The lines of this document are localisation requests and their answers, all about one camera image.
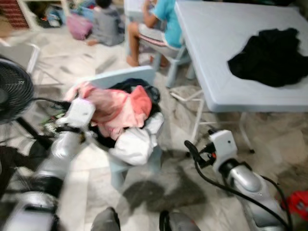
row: white table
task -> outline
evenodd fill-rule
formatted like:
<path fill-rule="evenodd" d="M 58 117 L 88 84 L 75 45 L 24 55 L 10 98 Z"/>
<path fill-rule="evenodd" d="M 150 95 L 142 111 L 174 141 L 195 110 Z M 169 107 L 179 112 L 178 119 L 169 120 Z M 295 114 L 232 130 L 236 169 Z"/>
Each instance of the white table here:
<path fill-rule="evenodd" d="M 289 27 L 300 34 L 301 53 L 308 55 L 308 22 L 289 7 L 218 2 L 177 2 L 176 13 L 202 90 L 192 140 L 201 122 L 204 99 L 212 112 L 308 112 L 308 78 L 282 88 L 272 88 L 235 77 L 227 61 L 238 54 L 258 31 Z M 244 131 L 244 116 L 240 127 Z"/>

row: black cable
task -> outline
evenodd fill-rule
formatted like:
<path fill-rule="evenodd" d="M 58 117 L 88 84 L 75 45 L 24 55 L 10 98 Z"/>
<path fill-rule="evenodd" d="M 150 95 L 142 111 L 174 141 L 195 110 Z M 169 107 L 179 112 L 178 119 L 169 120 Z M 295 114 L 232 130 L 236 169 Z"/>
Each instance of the black cable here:
<path fill-rule="evenodd" d="M 56 100 L 51 100 L 51 99 L 44 98 L 44 97 L 33 98 L 31 101 L 37 101 L 37 100 L 45 100 L 45 101 L 49 101 L 49 102 L 54 103 L 54 104 L 59 104 L 59 102 L 56 101 Z"/>
<path fill-rule="evenodd" d="M 285 199 L 285 195 L 282 191 L 282 189 L 270 178 L 265 177 L 265 176 L 261 176 L 264 180 L 267 180 L 269 183 L 271 183 L 278 191 L 278 193 L 280 194 L 280 197 L 282 199 L 282 202 L 285 206 L 285 211 L 287 213 L 287 218 L 288 218 L 288 223 L 289 223 L 289 227 L 291 230 L 293 230 L 293 221 L 292 221 L 292 217 L 291 217 L 291 212 L 290 212 L 290 208 L 288 206 L 287 200 Z"/>
<path fill-rule="evenodd" d="M 63 109 L 68 110 L 69 107 L 71 106 L 71 102 L 67 102 L 67 101 L 56 101 L 56 100 L 51 100 L 48 98 L 44 98 L 44 97 L 37 97 L 37 98 L 33 98 L 31 101 L 36 101 L 36 100 L 45 100 L 48 102 L 51 102 L 53 104 L 59 105 L 61 106 Z"/>
<path fill-rule="evenodd" d="M 271 214 L 273 217 L 275 217 L 275 218 L 286 228 L 287 231 L 293 231 L 293 228 L 292 228 L 292 227 L 289 227 L 289 225 L 288 225 L 278 214 L 276 214 L 276 213 L 275 213 L 274 211 L 272 211 L 271 209 L 265 207 L 265 206 L 262 205 L 260 202 L 258 202 L 258 201 L 256 201 L 256 200 L 250 198 L 249 196 L 246 196 L 246 195 L 244 195 L 244 194 L 242 194 L 242 193 L 240 193 L 240 192 L 238 192 L 238 191 L 236 191 L 236 190 L 234 190 L 234 189 L 232 189 L 232 188 L 229 188 L 229 187 L 227 187 L 227 186 L 224 186 L 224 185 L 222 185 L 222 184 L 219 184 L 219 183 L 217 183 L 217 182 L 215 182 L 215 181 L 213 181 L 213 180 L 207 178 L 207 177 L 201 172 L 201 170 L 200 170 L 200 168 L 199 168 L 197 162 L 194 162 L 194 166 L 195 166 L 195 168 L 196 168 L 198 174 L 200 175 L 200 177 L 201 177 L 202 179 L 204 179 L 206 182 L 208 182 L 208 183 L 210 183 L 210 184 L 212 184 L 212 185 L 215 185 L 216 187 L 218 187 L 218 188 L 220 188 L 220 189 L 223 189 L 223 190 L 225 190 L 225 191 L 228 191 L 228 192 L 230 192 L 230 193 L 233 193 L 234 195 L 237 195 L 237 196 L 239 196 L 239 197 L 241 197 L 241 198 L 243 198 L 243 199 L 245 199 L 245 200 L 247 200 L 247 201 L 250 201 L 251 203 L 254 203 L 255 205 L 257 205 L 257 206 L 263 208 L 265 211 L 267 211 L 269 214 Z"/>

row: pink bag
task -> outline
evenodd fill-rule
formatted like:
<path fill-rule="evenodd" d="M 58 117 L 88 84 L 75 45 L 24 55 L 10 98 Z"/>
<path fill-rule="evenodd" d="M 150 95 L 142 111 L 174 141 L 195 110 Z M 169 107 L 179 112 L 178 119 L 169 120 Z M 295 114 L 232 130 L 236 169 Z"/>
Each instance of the pink bag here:
<path fill-rule="evenodd" d="M 73 38 L 77 40 L 85 40 L 92 31 L 92 22 L 77 14 L 69 16 L 66 24 Z"/>

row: black cloth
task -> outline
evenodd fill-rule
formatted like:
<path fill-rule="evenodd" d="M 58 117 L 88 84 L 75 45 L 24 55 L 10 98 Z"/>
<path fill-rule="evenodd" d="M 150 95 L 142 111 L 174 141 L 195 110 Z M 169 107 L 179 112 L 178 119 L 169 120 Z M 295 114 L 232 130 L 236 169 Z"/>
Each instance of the black cloth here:
<path fill-rule="evenodd" d="M 149 98 L 152 101 L 152 108 L 149 114 L 149 118 L 153 116 L 155 113 L 160 112 L 160 107 L 158 103 L 160 102 L 160 92 L 157 88 L 151 86 L 147 81 L 137 78 L 130 78 L 121 83 L 117 83 L 114 86 L 110 87 L 110 89 L 122 90 L 129 94 L 131 94 L 134 89 L 138 86 L 142 86 Z M 104 137 L 100 133 L 100 130 L 97 126 L 89 127 L 89 130 L 95 132 L 97 134 L 96 140 L 103 146 L 107 148 L 114 148 L 116 141 L 111 139 L 110 137 Z"/>
<path fill-rule="evenodd" d="M 308 57 L 298 52 L 297 34 L 293 28 L 260 31 L 249 39 L 241 53 L 228 61 L 232 74 L 271 87 L 299 82 L 308 75 Z"/>

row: pink towel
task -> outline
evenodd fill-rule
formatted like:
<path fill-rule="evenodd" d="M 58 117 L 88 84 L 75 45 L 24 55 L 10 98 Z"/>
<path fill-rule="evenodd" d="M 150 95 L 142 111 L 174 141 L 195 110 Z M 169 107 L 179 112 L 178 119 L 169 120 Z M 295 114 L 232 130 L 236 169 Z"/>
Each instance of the pink towel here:
<path fill-rule="evenodd" d="M 64 100 L 72 101 L 77 92 L 79 97 L 95 105 L 92 121 L 99 126 L 103 136 L 113 140 L 123 133 L 123 128 L 143 127 L 152 108 L 151 99 L 142 86 L 129 94 L 122 90 L 98 89 L 84 82 L 71 88 Z"/>

